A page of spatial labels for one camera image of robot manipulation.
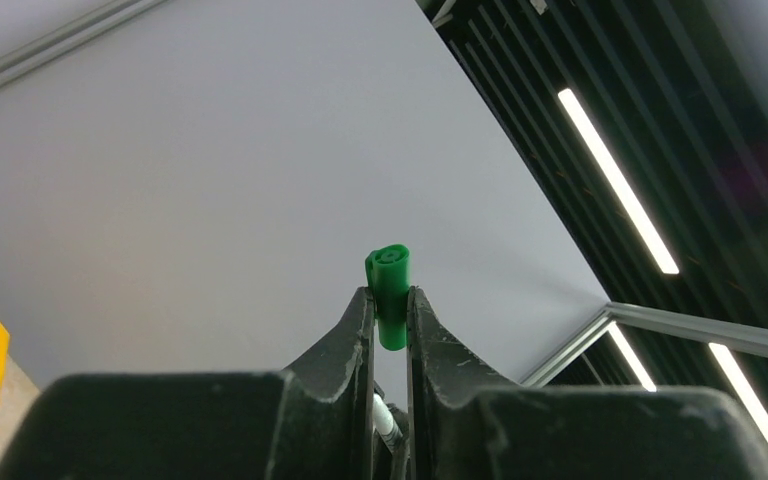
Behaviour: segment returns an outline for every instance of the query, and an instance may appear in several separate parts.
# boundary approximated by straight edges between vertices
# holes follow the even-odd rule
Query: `fluorescent light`
[[[749,410],[749,415],[755,424],[758,425],[758,429],[761,430],[761,434],[768,443],[768,414],[764,410],[764,406],[761,405],[761,401],[758,400],[758,396],[755,395],[755,391],[749,385],[737,362],[734,361],[734,357],[725,345],[718,343],[709,343],[708,347],[714,354],[714,358],[717,359],[717,363],[720,364],[720,368],[723,369],[723,373],[729,379],[731,386],[737,392],[737,396]]]
[[[646,369],[643,368],[640,359],[634,354],[634,350],[631,349],[631,345],[628,344],[628,340],[625,339],[622,330],[617,326],[617,322],[611,322],[608,326],[608,334],[611,335],[614,343],[619,347],[620,353],[625,357],[625,361],[628,362],[628,366],[631,367],[631,371],[637,376],[637,379],[640,381],[640,384],[643,385],[643,388],[650,392],[656,391],[657,388],[655,387],[655,382],[653,382],[652,378],[649,377],[649,374],[646,373]]]
[[[596,132],[596,127],[593,126],[590,118],[584,112],[584,108],[578,103],[575,94],[567,88],[558,93],[558,98],[570,116],[572,123],[578,129],[578,133],[584,139],[584,143],[587,144],[587,148],[590,149],[590,153],[596,158],[596,163],[599,164],[602,173],[608,178],[608,183],[611,184],[614,193],[619,197],[620,203],[622,203],[623,208],[625,208],[626,213],[628,213],[632,223],[637,228],[640,237],[643,238],[643,243],[649,248],[649,252],[655,259],[658,267],[664,273],[677,274],[678,265],[676,265],[675,260],[673,260],[672,255],[667,250],[664,241],[661,240],[661,236],[658,235],[658,231],[655,230],[655,225],[652,224],[649,216],[646,215],[646,211],[643,210],[643,205],[640,204],[637,196],[631,190],[631,186],[617,166],[614,157],[611,156],[611,152],[608,151],[608,147],[605,146],[605,142],[602,141],[599,133]]]

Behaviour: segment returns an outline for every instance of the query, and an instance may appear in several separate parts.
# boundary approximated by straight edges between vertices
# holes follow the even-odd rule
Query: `ceiling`
[[[0,0],[0,56],[110,0]]]
[[[768,328],[768,2],[726,3],[559,0],[541,15],[462,0],[438,31],[613,301]],[[678,275],[652,262],[564,114],[566,88]],[[733,394],[706,345],[623,330],[656,384]],[[737,357],[768,410],[768,359]],[[604,337],[553,383],[638,381]]]
[[[41,387],[280,368],[395,242],[511,378],[607,299],[411,1],[168,2],[0,90],[0,319]]]

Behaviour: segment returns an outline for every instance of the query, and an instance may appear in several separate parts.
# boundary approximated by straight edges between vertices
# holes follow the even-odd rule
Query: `black slat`
[[[753,0],[730,1],[549,0],[541,15],[528,0],[459,0],[438,31],[612,300],[768,328],[768,90],[746,45],[764,32],[734,23]],[[679,275],[650,258],[566,117],[564,88]],[[621,329],[656,384],[734,394],[707,345]],[[768,409],[768,360],[736,356]],[[604,336],[551,384],[638,380]]]

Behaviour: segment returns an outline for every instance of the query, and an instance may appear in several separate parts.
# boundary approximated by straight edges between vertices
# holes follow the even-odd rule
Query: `gray wall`
[[[174,0],[0,92],[0,318],[41,387],[282,367],[394,242],[512,377],[606,301],[412,0]]]

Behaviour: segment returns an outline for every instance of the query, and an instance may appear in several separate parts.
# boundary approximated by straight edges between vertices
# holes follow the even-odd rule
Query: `green cap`
[[[401,350],[407,344],[410,250],[390,245],[373,250],[366,257],[366,282],[375,299],[378,339],[387,350]]]

